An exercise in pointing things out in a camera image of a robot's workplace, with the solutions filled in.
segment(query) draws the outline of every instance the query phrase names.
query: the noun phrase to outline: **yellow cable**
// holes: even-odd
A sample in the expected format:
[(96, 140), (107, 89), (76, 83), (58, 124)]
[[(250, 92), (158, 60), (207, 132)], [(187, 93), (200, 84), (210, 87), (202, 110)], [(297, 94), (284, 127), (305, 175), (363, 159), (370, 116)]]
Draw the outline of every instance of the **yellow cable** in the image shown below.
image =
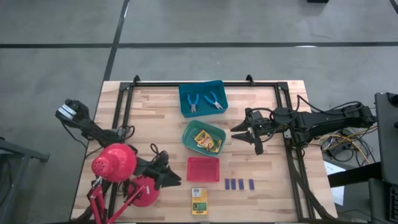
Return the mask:
[(342, 138), (342, 139), (345, 139), (345, 140), (349, 141), (359, 152), (361, 152), (361, 154), (362, 154), (362, 156), (365, 158), (366, 162), (367, 162), (368, 164), (370, 164), (368, 158), (365, 156), (365, 154), (363, 153), (362, 149), (361, 149), (360, 147), (358, 147), (358, 146), (355, 144), (355, 142), (353, 142), (351, 139), (349, 139), (349, 138), (347, 138), (347, 137), (344, 137), (344, 136), (340, 136), (340, 135), (338, 135), (338, 134), (329, 134), (329, 135), (327, 135), (327, 136), (322, 136), (319, 140), (323, 140), (323, 139), (326, 139), (326, 138), (328, 138), (328, 137)]
[[(351, 137), (353, 137), (353, 136), (357, 136), (357, 135), (359, 135), (359, 134), (362, 134), (362, 133), (364, 133), (364, 132), (366, 132), (366, 131), (373, 130), (373, 129), (375, 129), (375, 128), (377, 128), (377, 126), (371, 126), (369, 129), (366, 129), (366, 130), (363, 130), (363, 131), (360, 131), (360, 132), (357, 132), (357, 133), (350, 134), (350, 135), (347, 136), (346, 138), (351, 138)], [(330, 146), (330, 147), (327, 147), (327, 149), (328, 149), (328, 150), (329, 150), (329, 149), (333, 149), (334, 147), (340, 145), (343, 141), (344, 141), (344, 140), (338, 141), (338, 142), (335, 143), (334, 145), (332, 145), (332, 146)]]

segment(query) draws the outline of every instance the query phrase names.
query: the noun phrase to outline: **purple block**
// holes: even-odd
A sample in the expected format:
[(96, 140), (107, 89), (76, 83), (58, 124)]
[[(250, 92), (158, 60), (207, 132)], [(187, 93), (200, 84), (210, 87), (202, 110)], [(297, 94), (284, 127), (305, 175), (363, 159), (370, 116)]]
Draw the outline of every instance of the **purple block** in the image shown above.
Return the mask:
[(229, 190), (229, 179), (225, 179), (225, 190)]
[(236, 180), (235, 179), (231, 179), (231, 189), (236, 190)]
[(254, 190), (254, 180), (253, 179), (249, 179), (249, 186), (250, 186), (250, 190)]
[(238, 184), (239, 184), (239, 190), (244, 190), (243, 179), (239, 179)]

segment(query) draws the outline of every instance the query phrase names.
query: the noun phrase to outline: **white paper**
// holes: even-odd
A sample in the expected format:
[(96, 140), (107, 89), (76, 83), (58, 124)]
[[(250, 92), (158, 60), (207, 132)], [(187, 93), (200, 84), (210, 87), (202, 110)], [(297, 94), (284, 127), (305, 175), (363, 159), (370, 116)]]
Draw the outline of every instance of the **white paper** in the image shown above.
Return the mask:
[[(326, 168), (326, 173), (328, 175), (330, 174), (334, 174), (337, 172), (343, 172), (345, 171), (345, 169), (338, 167), (336, 165), (333, 165), (329, 162), (325, 162), (325, 168)], [(331, 194), (333, 195), (333, 200), (335, 201), (335, 203), (337, 203), (338, 205), (343, 206), (343, 200), (344, 200), (344, 186), (341, 187), (333, 187), (331, 189)]]

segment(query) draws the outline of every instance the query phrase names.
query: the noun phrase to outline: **red lamp shade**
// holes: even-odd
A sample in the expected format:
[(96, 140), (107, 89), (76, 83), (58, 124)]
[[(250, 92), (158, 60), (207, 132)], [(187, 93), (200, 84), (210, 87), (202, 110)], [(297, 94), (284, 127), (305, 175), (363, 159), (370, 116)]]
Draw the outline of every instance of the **red lamp shade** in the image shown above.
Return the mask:
[(136, 166), (136, 153), (128, 145), (115, 143), (94, 159), (91, 169), (110, 182), (122, 182), (134, 173)]
[[(140, 187), (144, 186), (144, 190), (142, 190), (142, 195), (132, 201), (133, 205), (137, 207), (147, 207), (156, 202), (157, 197), (159, 196), (159, 191), (155, 190), (154, 179), (141, 176), (132, 179), (132, 181)], [(134, 187), (129, 185), (129, 195), (132, 193), (133, 190)]]

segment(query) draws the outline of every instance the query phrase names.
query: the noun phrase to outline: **green bin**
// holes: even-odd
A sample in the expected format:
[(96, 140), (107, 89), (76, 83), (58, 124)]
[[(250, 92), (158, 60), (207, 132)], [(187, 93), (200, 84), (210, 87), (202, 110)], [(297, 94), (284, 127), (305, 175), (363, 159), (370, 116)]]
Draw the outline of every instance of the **green bin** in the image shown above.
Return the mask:
[[(206, 151), (206, 149), (198, 147), (198, 143), (194, 140), (194, 138), (197, 134), (199, 134), (201, 130), (205, 130), (213, 138), (222, 140), (220, 151), (218, 151), (218, 153), (208, 152)], [(189, 122), (187, 127), (185, 128), (184, 133), (182, 134), (182, 143), (187, 148), (211, 157), (216, 157), (221, 153), (221, 151), (223, 150), (225, 139), (226, 134), (224, 130), (197, 120)]]

